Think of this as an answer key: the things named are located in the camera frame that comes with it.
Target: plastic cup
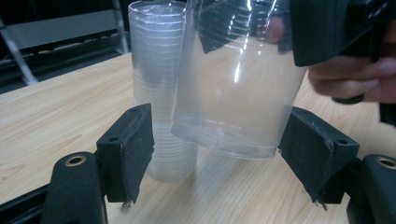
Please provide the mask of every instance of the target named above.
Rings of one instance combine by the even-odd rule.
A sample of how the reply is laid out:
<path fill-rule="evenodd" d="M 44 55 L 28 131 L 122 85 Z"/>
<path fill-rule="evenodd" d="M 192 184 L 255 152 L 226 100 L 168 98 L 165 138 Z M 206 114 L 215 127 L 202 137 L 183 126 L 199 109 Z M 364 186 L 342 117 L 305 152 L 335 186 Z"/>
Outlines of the plastic cup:
<path fill-rule="evenodd" d="M 268 159 L 306 68 L 294 65 L 289 9 L 275 0 L 249 3 L 190 0 L 172 133 L 235 157 Z M 274 17 L 285 24 L 277 41 L 265 38 L 271 30 L 263 26 Z"/>

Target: black floor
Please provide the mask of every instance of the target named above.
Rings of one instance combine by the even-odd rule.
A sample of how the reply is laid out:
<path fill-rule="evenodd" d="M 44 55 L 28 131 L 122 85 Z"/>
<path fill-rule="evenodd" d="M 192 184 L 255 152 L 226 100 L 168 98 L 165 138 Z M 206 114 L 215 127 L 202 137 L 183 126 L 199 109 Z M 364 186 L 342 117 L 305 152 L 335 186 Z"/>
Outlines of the black floor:
<path fill-rule="evenodd" d="M 117 36 L 102 37 L 55 50 L 24 55 L 24 59 L 38 81 L 43 81 L 120 56 L 117 51 L 119 46 Z M 17 64 L 8 57 L 0 59 L 0 94 L 25 86 Z"/>

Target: wooden table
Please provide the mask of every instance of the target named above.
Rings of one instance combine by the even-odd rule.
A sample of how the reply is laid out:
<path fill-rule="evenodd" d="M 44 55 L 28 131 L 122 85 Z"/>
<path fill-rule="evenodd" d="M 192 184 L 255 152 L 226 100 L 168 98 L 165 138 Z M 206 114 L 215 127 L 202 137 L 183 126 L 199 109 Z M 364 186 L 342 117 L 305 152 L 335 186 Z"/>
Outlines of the wooden table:
<path fill-rule="evenodd" d="M 0 203 L 50 181 L 53 164 L 96 150 L 99 137 L 134 99 L 131 55 L 0 95 Z M 376 104 L 337 105 L 304 81 L 295 105 L 361 144 L 359 156 L 396 157 L 394 128 L 378 123 Z M 179 181 L 145 175 L 129 210 L 107 205 L 110 223 L 347 223 L 346 206 L 311 202 L 277 153 L 249 161 L 200 149 L 196 171 Z"/>

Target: stack of plastic cups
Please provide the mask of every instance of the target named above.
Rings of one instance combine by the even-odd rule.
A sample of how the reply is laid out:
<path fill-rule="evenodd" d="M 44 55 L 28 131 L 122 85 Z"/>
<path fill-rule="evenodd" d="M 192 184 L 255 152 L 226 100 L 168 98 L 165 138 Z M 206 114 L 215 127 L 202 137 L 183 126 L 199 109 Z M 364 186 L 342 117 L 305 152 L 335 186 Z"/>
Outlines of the stack of plastic cups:
<path fill-rule="evenodd" d="M 172 109 L 183 41 L 185 3 L 137 1 L 129 5 L 134 104 L 150 103 L 154 153 L 148 173 L 171 181 L 195 169 L 197 146 L 174 137 Z"/>

